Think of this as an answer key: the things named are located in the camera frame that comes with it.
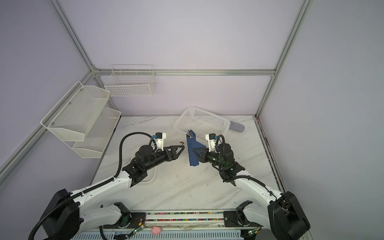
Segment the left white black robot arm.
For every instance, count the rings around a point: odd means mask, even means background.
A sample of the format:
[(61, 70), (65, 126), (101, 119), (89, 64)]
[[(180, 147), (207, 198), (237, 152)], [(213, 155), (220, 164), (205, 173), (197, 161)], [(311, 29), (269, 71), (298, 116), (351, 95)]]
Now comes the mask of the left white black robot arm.
[(125, 228), (132, 219), (131, 212), (121, 202), (108, 207), (93, 209), (102, 200), (133, 187), (145, 179), (147, 171), (179, 158), (184, 146), (170, 146), (153, 150), (144, 145), (131, 162), (121, 168), (116, 177), (110, 177), (86, 188), (68, 192), (56, 192), (44, 211), (35, 230), (43, 227), (49, 240), (69, 240), (89, 229), (106, 225)]

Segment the silver table knife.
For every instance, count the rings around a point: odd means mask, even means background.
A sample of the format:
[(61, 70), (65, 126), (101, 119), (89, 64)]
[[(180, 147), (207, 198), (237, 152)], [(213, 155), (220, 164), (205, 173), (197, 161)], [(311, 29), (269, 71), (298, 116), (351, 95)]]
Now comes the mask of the silver table knife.
[(193, 138), (193, 134), (192, 134), (192, 132), (191, 132), (191, 130), (188, 130), (187, 131), (187, 136), (189, 137), (189, 138)]

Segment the white rectangular plastic tray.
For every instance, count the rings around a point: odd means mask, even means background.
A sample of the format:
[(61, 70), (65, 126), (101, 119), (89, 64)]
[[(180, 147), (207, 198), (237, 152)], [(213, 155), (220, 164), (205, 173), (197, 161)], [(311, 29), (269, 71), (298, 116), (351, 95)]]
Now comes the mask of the white rectangular plastic tray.
[[(138, 152), (139, 149), (140, 149), (140, 147), (137, 147), (134, 150), (131, 160), (133, 160), (133, 158), (135, 158), (136, 152)], [(154, 167), (150, 170), (147, 170), (147, 176), (142, 181), (139, 182), (139, 185), (146, 185), (146, 184), (150, 184), (150, 183), (154, 182), (156, 179), (156, 175), (157, 175), (157, 167)]]

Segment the blue paper napkin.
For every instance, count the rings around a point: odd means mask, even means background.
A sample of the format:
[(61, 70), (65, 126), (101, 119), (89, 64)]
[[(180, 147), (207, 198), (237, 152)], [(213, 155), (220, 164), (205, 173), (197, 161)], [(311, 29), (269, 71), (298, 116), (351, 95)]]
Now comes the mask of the blue paper napkin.
[(206, 146), (197, 141), (197, 136), (192, 130), (187, 131), (186, 139), (190, 166), (196, 167), (199, 165), (200, 162), (200, 154), (202, 150), (206, 148)]

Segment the white perforated plastic basket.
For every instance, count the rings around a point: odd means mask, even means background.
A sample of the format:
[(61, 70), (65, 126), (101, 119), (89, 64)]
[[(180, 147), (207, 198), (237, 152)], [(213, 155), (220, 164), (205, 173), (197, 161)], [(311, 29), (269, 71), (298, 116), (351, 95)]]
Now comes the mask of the white perforated plastic basket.
[(197, 107), (188, 107), (176, 120), (174, 129), (180, 133), (192, 130), (196, 137), (204, 140), (207, 134), (225, 135), (231, 122)]

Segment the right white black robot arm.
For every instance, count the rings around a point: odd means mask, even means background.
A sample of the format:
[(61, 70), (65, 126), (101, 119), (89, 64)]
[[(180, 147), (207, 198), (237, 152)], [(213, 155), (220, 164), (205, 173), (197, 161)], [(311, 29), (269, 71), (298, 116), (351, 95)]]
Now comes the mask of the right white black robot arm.
[(298, 240), (311, 225), (297, 197), (291, 192), (275, 190), (251, 174), (234, 158), (229, 144), (209, 149), (197, 143), (188, 145), (192, 166), (211, 164), (223, 182), (247, 192), (253, 197), (236, 208), (234, 224), (249, 227), (259, 225), (272, 231), (278, 240)]

